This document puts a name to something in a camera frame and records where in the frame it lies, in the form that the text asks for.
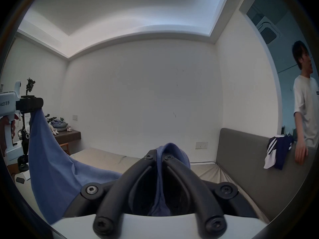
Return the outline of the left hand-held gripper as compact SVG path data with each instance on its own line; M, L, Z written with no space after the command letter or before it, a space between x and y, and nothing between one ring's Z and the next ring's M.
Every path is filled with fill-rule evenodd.
M21 81L16 81L13 91L2 92L0 94L0 115L7 116L9 121L13 121L15 114L20 113L17 109L17 102L20 101ZM23 113L31 113L42 109L43 98L31 97L23 98ZM5 126L6 152L4 161L6 165L18 163L18 158L24 154L21 141L13 142L9 125Z

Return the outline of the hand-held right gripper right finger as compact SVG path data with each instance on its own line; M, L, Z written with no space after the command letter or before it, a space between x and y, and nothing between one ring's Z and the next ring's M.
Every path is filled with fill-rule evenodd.
M169 153L163 154L162 176L171 213L194 214L201 238L239 239L257 234L257 214L235 184L202 180Z

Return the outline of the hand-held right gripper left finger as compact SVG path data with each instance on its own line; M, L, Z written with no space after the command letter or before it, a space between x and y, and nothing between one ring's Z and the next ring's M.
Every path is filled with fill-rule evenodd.
M102 239L119 238L123 215L147 218L157 191L157 151L150 150L119 179L104 184L88 183L66 209L63 218L95 214L93 232Z

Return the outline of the person's left hand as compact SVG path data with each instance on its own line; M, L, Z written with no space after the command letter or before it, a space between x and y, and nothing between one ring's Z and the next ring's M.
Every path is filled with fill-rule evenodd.
M7 116L3 116L0 120L0 149L2 152L2 156L5 157L6 152L6 140L5 140L5 126L9 125L11 129L11 138L13 139L15 136L15 120L18 119L17 115L15 114L15 119L13 121L9 121Z

